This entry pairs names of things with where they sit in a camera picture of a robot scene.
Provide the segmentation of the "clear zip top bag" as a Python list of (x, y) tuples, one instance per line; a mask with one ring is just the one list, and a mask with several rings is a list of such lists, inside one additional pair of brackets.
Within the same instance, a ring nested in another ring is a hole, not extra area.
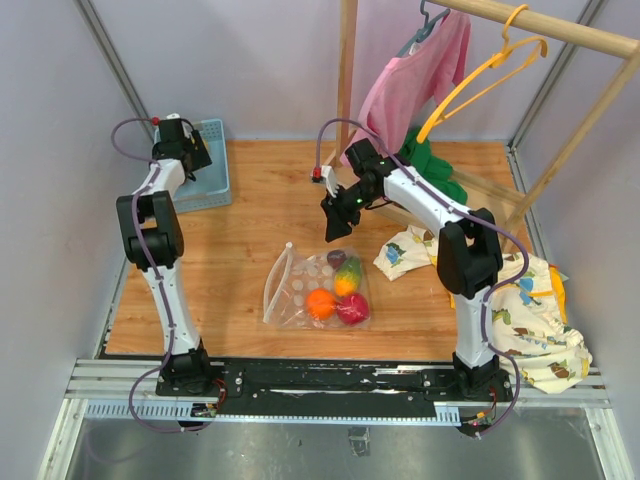
[(372, 320), (363, 260), (342, 247), (304, 256), (289, 242), (263, 292), (263, 322), (282, 329), (366, 329)]

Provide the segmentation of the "orange round fake fruit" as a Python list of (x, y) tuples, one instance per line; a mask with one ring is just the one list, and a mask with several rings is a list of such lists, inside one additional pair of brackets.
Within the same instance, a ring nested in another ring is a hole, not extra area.
[(311, 317), (324, 321), (334, 314), (336, 299), (329, 290), (317, 288), (307, 295), (305, 307)]

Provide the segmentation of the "red fake fruit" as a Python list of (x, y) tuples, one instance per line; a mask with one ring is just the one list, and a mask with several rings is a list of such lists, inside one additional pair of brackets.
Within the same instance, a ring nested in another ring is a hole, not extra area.
[(352, 293), (336, 304), (336, 313), (343, 324), (355, 326), (369, 319), (369, 303), (362, 294)]

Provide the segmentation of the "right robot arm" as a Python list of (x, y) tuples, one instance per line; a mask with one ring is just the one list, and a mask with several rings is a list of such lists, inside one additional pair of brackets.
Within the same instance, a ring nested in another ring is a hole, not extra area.
[(361, 211), (379, 199), (401, 206), (436, 236), (437, 274), (455, 306), (453, 387), (463, 399), (477, 399), (489, 391), (500, 369), (486, 319), (491, 289), (503, 266), (493, 215), (447, 198), (428, 186), (407, 160), (381, 156), (367, 139), (352, 144), (347, 157), (357, 177), (348, 188), (339, 184), (328, 164), (318, 162), (311, 172), (311, 181), (326, 189), (321, 201), (327, 219), (325, 240), (350, 235)]

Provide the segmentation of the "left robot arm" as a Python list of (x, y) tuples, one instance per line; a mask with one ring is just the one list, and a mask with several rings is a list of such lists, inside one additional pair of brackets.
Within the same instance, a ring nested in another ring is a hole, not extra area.
[(199, 131), (179, 114), (143, 121), (156, 128), (158, 140), (151, 156), (141, 159), (148, 164), (141, 185), (116, 200), (121, 238), (127, 260), (150, 288), (162, 326), (164, 357), (154, 370), (156, 393), (201, 396), (213, 388), (214, 371), (186, 301), (184, 237), (174, 197), (211, 159)]

